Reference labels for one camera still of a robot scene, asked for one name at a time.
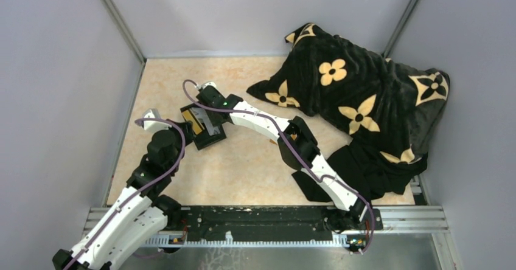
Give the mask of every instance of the robotic arm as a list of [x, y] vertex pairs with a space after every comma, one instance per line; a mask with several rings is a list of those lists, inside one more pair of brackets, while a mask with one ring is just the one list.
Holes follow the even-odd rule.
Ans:
[[[198, 90], [196, 105], [206, 110], [214, 126], [229, 122], [275, 141], [289, 167], [312, 177], [328, 193], [337, 209], [347, 212], [356, 222], [362, 222], [368, 209], [365, 200], [359, 199], [326, 162], [302, 118], [279, 118], [258, 110], [236, 95], [224, 97], [213, 82], [200, 86]], [[177, 171], [178, 159], [184, 154], [184, 147], [178, 139], [181, 137], [187, 145], [195, 137], [192, 125], [162, 120], [155, 109], [148, 110], [143, 120], [143, 129], [153, 133], [147, 146], [148, 153], [143, 156], [120, 197], [93, 230], [70, 251], [59, 250], [54, 255], [55, 269], [119, 269], [152, 235], [165, 228], [176, 229], [179, 226], [181, 205], [160, 194], [171, 182], [171, 176]], [[171, 129], [172, 126], [181, 133]], [[170, 167], [173, 167], [170, 174], [164, 174]]]

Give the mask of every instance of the wooden tabletop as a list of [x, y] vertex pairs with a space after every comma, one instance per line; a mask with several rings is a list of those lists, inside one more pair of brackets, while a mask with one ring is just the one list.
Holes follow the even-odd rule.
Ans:
[[[122, 151], [113, 178], [108, 204], [116, 201], [132, 171], [139, 165], [151, 134], [134, 124], [149, 108], [161, 117], [182, 122], [180, 108], [190, 101], [181, 84], [189, 78], [197, 83], [214, 81], [223, 94], [235, 94], [249, 104], [275, 116], [301, 116], [319, 142], [325, 157], [348, 144], [351, 138], [322, 118], [308, 117], [294, 108], [280, 108], [248, 95], [253, 83], [269, 79], [284, 57], [178, 58], [148, 60], [131, 113]], [[277, 145], [241, 126], [225, 124], [227, 139], [197, 151], [186, 148], [186, 155], [172, 183], [163, 191], [184, 205], [311, 205], [290, 176]], [[387, 193], [375, 205], [414, 204], [410, 185], [403, 195]]]

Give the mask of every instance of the white wall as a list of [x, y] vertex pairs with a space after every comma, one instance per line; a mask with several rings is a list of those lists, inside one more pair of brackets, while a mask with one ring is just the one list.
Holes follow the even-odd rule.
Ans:
[[101, 205], [139, 62], [100, 0], [0, 0], [0, 269], [53, 269]]
[[409, 0], [113, 0], [146, 57], [286, 54], [309, 21], [382, 52]]
[[514, 269], [516, 0], [421, 0], [392, 57], [450, 74], [423, 173], [464, 269]]

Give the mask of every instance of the gray floor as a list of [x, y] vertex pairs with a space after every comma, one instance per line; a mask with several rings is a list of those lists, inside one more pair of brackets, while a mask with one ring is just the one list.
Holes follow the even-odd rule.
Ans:
[[[138, 254], [156, 252], [140, 249]], [[140, 269], [440, 269], [430, 235], [374, 237], [364, 256], [338, 248], [185, 248], [154, 259], [129, 258], [121, 270]]]

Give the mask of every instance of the floor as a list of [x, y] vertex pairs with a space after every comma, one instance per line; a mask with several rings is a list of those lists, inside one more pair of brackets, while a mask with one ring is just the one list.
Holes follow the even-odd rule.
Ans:
[[[181, 84], [214, 81], [223, 95], [235, 94], [275, 116], [305, 119], [325, 156], [348, 144], [351, 138], [320, 117], [307, 117], [293, 108], [280, 108], [257, 100], [245, 91], [253, 83], [271, 77], [284, 57], [177, 58], [148, 60], [138, 90], [113, 178], [108, 204], [115, 202], [131, 172], [138, 166], [151, 134], [134, 124], [149, 108], [161, 117], [182, 122], [180, 108], [190, 102]], [[290, 176], [277, 145], [244, 127], [225, 124], [227, 139], [202, 151], [189, 145], [179, 172], [164, 194], [184, 205], [311, 205]], [[403, 195], [387, 193], [374, 205], [414, 204], [407, 185]]]

